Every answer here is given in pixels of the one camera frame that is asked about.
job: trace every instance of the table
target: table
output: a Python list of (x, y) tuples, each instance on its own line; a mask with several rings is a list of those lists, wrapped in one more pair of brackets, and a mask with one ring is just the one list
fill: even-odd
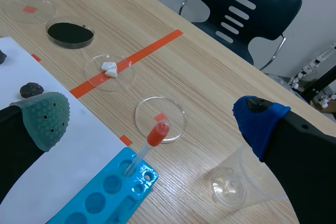
[(96, 29), (87, 48), (53, 45), (45, 23), (27, 24), (0, 15), (0, 35), (13, 37), (41, 59), (41, 64), (68, 90), (86, 81), (83, 68), (104, 50), (131, 55), (170, 32), (183, 35), (133, 66), (136, 73), (125, 92), (94, 89), (79, 100), (117, 136), (126, 134), (138, 151), (143, 137), (134, 125), (141, 98), (159, 94), (174, 98), (189, 119), (177, 142), (160, 145), (146, 161), (160, 174), (155, 190), (130, 223), (298, 223), (288, 201), (270, 201), (231, 215), (213, 203), (210, 172), (237, 149), (243, 139), (232, 114), (234, 102), (256, 95), (291, 106), (325, 134), (335, 124), (156, 0), (51, 0), (57, 16), (80, 16)]

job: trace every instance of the green rubber gripper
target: green rubber gripper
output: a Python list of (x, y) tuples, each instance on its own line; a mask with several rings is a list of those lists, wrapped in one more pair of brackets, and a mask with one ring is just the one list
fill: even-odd
[(49, 151), (64, 135), (70, 106), (63, 94), (48, 92), (11, 105), (21, 108), (25, 128), (42, 151)]

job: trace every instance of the white wall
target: white wall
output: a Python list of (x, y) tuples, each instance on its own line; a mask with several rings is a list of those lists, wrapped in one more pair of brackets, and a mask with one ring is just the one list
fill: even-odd
[[(183, 0), (159, 0), (178, 11)], [(189, 0), (182, 16), (191, 22), (207, 19), (209, 9), (200, 0)], [(291, 77), (313, 56), (336, 40), (336, 0), (303, 0), (302, 8), (284, 32), (287, 38), (278, 58), (265, 69), (267, 73)], [(279, 40), (255, 38), (249, 45), (255, 67), (262, 67), (271, 57)], [(319, 75), (336, 63), (331, 59), (319, 68)]]

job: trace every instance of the plastic cup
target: plastic cup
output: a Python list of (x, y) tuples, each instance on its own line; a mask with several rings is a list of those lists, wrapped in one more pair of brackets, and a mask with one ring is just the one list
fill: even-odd
[(211, 174), (213, 198), (228, 210), (253, 206), (271, 199), (288, 199), (280, 182), (244, 144)]

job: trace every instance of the dropper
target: dropper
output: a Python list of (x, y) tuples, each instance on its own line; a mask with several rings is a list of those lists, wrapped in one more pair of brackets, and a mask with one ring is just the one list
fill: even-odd
[(144, 142), (141, 150), (138, 152), (136, 157), (133, 159), (132, 163), (125, 170), (124, 176), (130, 176), (136, 167), (141, 163), (141, 161), (145, 158), (147, 153), (158, 146), (162, 140), (168, 135), (170, 130), (170, 122), (167, 119), (160, 120), (152, 131), (148, 134), (147, 140)]

